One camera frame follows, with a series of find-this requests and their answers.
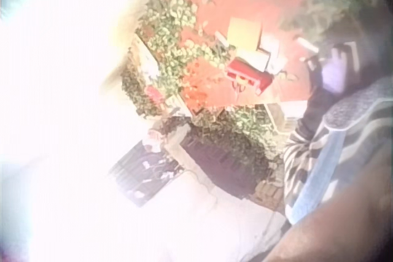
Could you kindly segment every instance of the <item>red floor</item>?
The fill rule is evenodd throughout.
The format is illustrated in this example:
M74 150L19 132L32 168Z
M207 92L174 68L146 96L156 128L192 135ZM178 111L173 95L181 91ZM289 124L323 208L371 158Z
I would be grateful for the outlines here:
M278 28L281 17L293 12L300 0L213 0L214 4L206 5L202 4L201 0L191 1L199 7L197 22L202 24L207 21L208 24L204 30L211 35L219 31L226 36L231 17L261 22L262 34L270 33L280 40L280 54L289 60L285 70L295 74L299 80L290 82L275 79L261 96L256 96L253 89L246 89L245 92L237 96L229 80L219 79L219 82L211 83L208 77L224 77L222 70L216 69L207 61L200 59L198 68L193 65L189 66L194 70L190 81L196 88L193 93L189 93L190 98L186 98L189 106L195 107L196 100L206 100L206 106L219 107L309 98L308 70L303 63L299 62L301 57L308 56L308 52L293 41L297 32L288 33ZM194 36L190 31L184 31L182 38L183 40L193 39L195 42L200 42L198 36Z

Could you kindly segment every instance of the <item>person's hand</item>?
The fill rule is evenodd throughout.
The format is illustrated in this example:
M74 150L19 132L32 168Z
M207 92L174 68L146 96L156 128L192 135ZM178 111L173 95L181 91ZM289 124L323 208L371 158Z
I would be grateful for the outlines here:
M322 68L324 89L333 94L343 94L346 84L347 56L345 52L332 49L332 58Z

